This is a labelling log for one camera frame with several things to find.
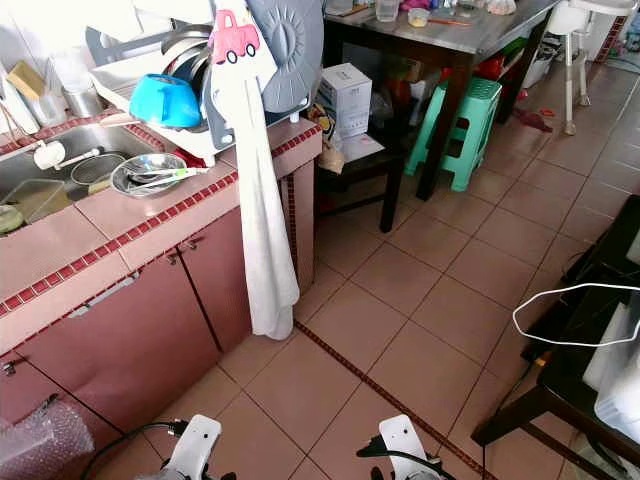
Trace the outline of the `clear plastic container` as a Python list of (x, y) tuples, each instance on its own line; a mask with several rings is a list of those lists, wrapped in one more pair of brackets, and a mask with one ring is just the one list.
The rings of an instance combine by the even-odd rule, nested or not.
[(6, 236), (70, 205), (61, 180), (23, 180), (1, 201), (0, 232)]

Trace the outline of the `steel sink basin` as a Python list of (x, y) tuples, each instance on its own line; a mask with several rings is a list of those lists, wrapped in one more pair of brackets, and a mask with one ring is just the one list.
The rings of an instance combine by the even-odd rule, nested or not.
[[(111, 128), (101, 127), (97, 124), (79, 125), (79, 127), (55, 134), (49, 142), (51, 141), (63, 143), (67, 148), (68, 157), (83, 154), (83, 152), (95, 147), (101, 148), (101, 154), (120, 154), (125, 159), (141, 154), (166, 151), (170, 148), (169, 143), (160, 140), (160, 138), (152, 137), (151, 132), (146, 131), (140, 125)], [(74, 202), (91, 196), (92, 186), (78, 186), (70, 180), (70, 170), (74, 165), (64, 166), (61, 170), (42, 170), (35, 165), (33, 152), (35, 152), (35, 147), (23, 148), (23, 150), (12, 152), (1, 159), (1, 201), (19, 183), (28, 179), (61, 180), (64, 183), (64, 188), (67, 189), (67, 195), (72, 201), (72, 205)]]

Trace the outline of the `white scrub brush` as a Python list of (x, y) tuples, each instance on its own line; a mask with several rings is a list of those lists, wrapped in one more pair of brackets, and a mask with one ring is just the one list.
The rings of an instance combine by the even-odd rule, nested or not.
[(100, 147), (95, 147), (83, 152), (83, 154), (68, 157), (67, 148), (60, 141), (37, 141), (35, 152), (33, 152), (33, 161), (42, 170), (61, 170), (64, 166), (76, 164), (78, 161), (88, 159), (88, 157), (99, 156), (101, 152)]

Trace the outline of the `steel strainer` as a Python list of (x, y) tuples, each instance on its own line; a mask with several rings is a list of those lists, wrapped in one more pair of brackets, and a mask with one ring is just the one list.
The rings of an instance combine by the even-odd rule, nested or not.
[(124, 163), (120, 154), (101, 154), (78, 161), (70, 170), (70, 180), (78, 186), (92, 186), (100, 180), (109, 179), (116, 166)]

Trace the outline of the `steel bowl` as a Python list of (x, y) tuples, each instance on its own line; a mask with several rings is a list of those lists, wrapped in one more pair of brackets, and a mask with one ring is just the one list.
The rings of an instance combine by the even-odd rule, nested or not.
[(125, 160), (110, 175), (110, 186), (122, 195), (148, 197), (172, 188), (189, 169), (173, 154), (142, 154)]

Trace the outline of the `steel cup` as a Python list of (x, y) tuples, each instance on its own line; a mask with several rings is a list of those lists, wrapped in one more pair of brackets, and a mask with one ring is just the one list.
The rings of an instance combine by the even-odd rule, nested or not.
[(67, 101), (68, 110), (77, 118), (91, 118), (104, 111), (99, 92), (93, 84), (83, 87), (64, 87), (61, 90), (64, 100)]

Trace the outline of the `tan sponge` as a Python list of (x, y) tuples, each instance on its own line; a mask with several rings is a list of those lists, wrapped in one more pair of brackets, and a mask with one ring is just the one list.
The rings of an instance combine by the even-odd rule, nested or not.
[(23, 99), (38, 101), (47, 92), (45, 78), (26, 60), (19, 60), (6, 73), (6, 82), (15, 88)]

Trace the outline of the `reddish brown counter cabinet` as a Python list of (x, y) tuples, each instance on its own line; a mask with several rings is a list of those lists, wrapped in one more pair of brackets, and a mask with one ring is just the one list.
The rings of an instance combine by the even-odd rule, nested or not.
[(3, 238), (3, 428), (58, 396), (111, 442), (250, 337), (236, 183), (229, 148), (160, 195), (106, 189)]

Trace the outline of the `clear plastic tub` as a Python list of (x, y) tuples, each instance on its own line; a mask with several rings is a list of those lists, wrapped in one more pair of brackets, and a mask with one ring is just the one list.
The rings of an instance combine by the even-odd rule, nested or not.
[(82, 92), (93, 87), (90, 64), (84, 63), (82, 47), (65, 47), (50, 55), (50, 65), (58, 82), (67, 92)]

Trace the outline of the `white dish rack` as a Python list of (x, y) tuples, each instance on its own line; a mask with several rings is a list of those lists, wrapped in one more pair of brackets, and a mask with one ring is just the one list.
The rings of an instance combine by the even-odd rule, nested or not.
[[(189, 23), (179, 20), (175, 29), (182, 26), (189, 26)], [(168, 32), (106, 46), (105, 33), (93, 28), (87, 28), (84, 31), (86, 42), (90, 46), (90, 54), (96, 63), (96, 67), (91, 70), (91, 76), (95, 86), (99, 87), (99, 92), (106, 100), (120, 109), (128, 109), (129, 100), (138, 79), (146, 74), (163, 73), (161, 41)], [(209, 73), (211, 67), (212, 55), (210, 54), (206, 73)], [(315, 91), (308, 96), (305, 105), (288, 113), (274, 113), (265, 109), (265, 124), (271, 127), (284, 120), (297, 122), (301, 118), (302, 111), (306, 110), (314, 100)], [(210, 157), (234, 146), (236, 132), (229, 127), (227, 120), (218, 110), (207, 106), (202, 109), (202, 115), (204, 115), (204, 122), (200, 127), (193, 129), (172, 129), (160, 127), (160, 125), (151, 125), (151, 127), (156, 131), (172, 132), (172, 141), (175, 145), (186, 148), (187, 151), (201, 157)]]

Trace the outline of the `clear bubble wrap sheet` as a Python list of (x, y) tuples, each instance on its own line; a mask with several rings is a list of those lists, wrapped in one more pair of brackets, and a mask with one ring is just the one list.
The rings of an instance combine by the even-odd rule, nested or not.
[(92, 435), (76, 408), (50, 396), (26, 419), (1, 429), (0, 480), (50, 480), (92, 449)]

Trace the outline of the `blue plastic bowl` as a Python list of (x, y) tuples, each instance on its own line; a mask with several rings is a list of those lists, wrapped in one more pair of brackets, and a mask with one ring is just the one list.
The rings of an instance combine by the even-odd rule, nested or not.
[(142, 123), (172, 129), (200, 127), (204, 122), (200, 101), (187, 81), (165, 74), (138, 79), (128, 113)]

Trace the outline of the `steel pot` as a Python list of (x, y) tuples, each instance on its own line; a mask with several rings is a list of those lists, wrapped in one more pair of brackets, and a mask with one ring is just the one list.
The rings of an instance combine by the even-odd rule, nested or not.
[(189, 24), (166, 33), (161, 41), (163, 74), (183, 79), (198, 90), (209, 69), (212, 27)]

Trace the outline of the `white towel pink car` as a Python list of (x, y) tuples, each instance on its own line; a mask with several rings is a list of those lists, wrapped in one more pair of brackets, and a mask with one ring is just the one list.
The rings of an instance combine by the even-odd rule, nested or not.
[(212, 9), (215, 64), (207, 84), (212, 104), (236, 137), (236, 188), (252, 333), (284, 340), (293, 330), (300, 284), (262, 105), (262, 90), (276, 65), (246, 0), (212, 0)]

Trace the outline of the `small beige bag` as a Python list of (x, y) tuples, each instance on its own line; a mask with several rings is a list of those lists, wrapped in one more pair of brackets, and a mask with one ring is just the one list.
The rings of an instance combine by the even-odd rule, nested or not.
[(342, 143), (325, 141), (323, 143), (323, 151), (319, 159), (316, 161), (316, 165), (325, 172), (330, 172), (335, 175), (339, 175), (343, 172), (344, 165), (347, 164), (347, 156), (342, 150)]

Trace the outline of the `grey plastic rack cover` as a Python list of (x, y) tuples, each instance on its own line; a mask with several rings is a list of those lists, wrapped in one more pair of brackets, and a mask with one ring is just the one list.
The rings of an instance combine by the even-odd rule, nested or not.
[(247, 0), (276, 64), (262, 102), (270, 113), (306, 104), (323, 69), (323, 0)]

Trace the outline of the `white cardboard box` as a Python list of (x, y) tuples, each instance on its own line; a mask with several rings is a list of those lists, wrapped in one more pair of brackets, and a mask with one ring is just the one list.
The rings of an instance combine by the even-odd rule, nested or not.
[(317, 101), (334, 120), (339, 137), (369, 132), (372, 82), (351, 63), (326, 67), (321, 72)]

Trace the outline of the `small black side table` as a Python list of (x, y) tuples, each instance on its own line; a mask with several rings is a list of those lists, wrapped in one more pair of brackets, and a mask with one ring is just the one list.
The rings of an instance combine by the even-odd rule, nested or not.
[(378, 143), (380, 150), (347, 161), (339, 173), (315, 166), (319, 218), (329, 218), (376, 205), (378, 229), (390, 233), (396, 224), (396, 210), (408, 150), (401, 132), (390, 128), (372, 128), (364, 137), (353, 138), (358, 145)]

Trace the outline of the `green plastic stool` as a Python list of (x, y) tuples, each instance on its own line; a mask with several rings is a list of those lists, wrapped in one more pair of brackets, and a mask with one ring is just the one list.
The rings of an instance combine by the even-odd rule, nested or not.
[(404, 166), (404, 174), (415, 175), (417, 169), (425, 163), (426, 157), (428, 157), (428, 148), (430, 138), (433, 137), (436, 119), (442, 109), (442, 104), (445, 96), (445, 90), (447, 87), (438, 86), (435, 91), (431, 93), (430, 102), (426, 104), (424, 115), (419, 127), (419, 134), (417, 134), (415, 145), (413, 145), (410, 151), (410, 159), (408, 159), (406, 166)]
[(472, 77), (468, 82), (442, 161), (444, 172), (453, 174), (453, 191), (466, 191), (471, 175), (484, 163), (502, 90), (502, 84), (493, 79)]

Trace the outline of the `dark table grey top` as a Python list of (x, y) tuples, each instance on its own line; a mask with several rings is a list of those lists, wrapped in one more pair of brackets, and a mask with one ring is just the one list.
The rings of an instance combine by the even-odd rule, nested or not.
[(512, 113), (524, 78), (536, 56), (541, 38), (547, 32), (550, 13), (559, 0), (516, 0), (515, 13), (494, 15), (479, 8), (463, 19), (463, 26), (411, 27), (406, 20), (379, 22), (371, 13), (328, 15), (324, 17), (323, 65), (343, 63), (343, 47), (347, 44), (421, 61), (426, 67), (451, 68), (447, 90), (442, 101), (442, 119), (429, 138), (428, 156), (421, 165), (416, 196), (430, 200), (436, 188), (436, 177), (443, 163), (449, 128), (460, 113), (460, 102), (467, 92), (468, 79), (475, 65), (497, 54), (509, 42), (525, 37), (522, 50), (508, 76), (500, 79), (500, 92), (495, 120), (504, 123)]

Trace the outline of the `red plastic basin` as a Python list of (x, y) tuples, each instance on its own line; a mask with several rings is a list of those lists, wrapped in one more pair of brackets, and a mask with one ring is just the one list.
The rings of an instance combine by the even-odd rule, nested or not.
[(524, 56), (495, 54), (490, 58), (480, 61), (474, 68), (472, 76), (488, 79), (488, 81), (511, 81), (522, 79), (531, 65), (531, 60)]

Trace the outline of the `dark red cloth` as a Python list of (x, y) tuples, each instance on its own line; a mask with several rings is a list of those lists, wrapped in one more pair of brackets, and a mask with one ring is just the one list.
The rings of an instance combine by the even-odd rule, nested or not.
[(553, 132), (553, 128), (547, 123), (543, 115), (535, 113), (535, 111), (527, 111), (520, 108), (512, 110), (512, 115), (526, 127), (538, 129), (540, 132), (550, 133)]

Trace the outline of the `black wooden table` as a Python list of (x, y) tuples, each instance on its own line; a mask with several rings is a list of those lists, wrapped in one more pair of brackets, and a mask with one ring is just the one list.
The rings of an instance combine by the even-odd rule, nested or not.
[[(634, 241), (640, 241), (640, 195), (628, 196), (611, 227), (573, 262), (562, 276), (562, 282), (584, 285), (589, 280), (613, 280), (625, 287), (640, 285), (640, 260), (625, 257), (626, 244)], [(628, 298), (630, 296), (625, 293), (604, 292), (599, 285), (586, 288), (584, 293), (558, 293), (556, 302), (535, 321), (535, 333), (566, 334), (571, 340), (602, 339), (608, 312), (605, 301), (625, 305)], [(585, 457), (532, 424), (544, 413), (550, 413), (584, 434), (596, 452), (617, 454), (621, 460), (636, 461), (640, 465), (640, 443), (608, 428), (596, 413), (590, 411), (590, 403), (598, 399), (599, 393), (582, 380), (582, 375), (588, 371), (588, 347), (549, 346), (545, 340), (532, 340), (522, 356), (531, 364), (541, 361), (534, 384), (481, 422), (471, 434), (475, 443), (485, 447), (522, 429), (573, 465), (584, 468), (595, 480), (614, 480), (602, 467), (590, 465)]]

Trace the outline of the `white chair metal legs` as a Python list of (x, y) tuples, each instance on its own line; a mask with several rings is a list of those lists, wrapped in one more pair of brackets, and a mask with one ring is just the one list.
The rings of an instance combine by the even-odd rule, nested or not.
[(625, 17), (640, 0), (559, 0), (548, 23), (548, 32), (564, 41), (564, 133), (577, 134), (573, 119), (576, 106), (590, 106), (586, 78), (586, 36), (593, 27), (595, 14)]

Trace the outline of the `white plastic bin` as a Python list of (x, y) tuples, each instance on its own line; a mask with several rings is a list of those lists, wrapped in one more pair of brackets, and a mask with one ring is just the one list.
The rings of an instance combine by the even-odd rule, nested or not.
[(594, 413), (640, 444), (640, 314), (618, 303), (582, 380), (596, 390)]

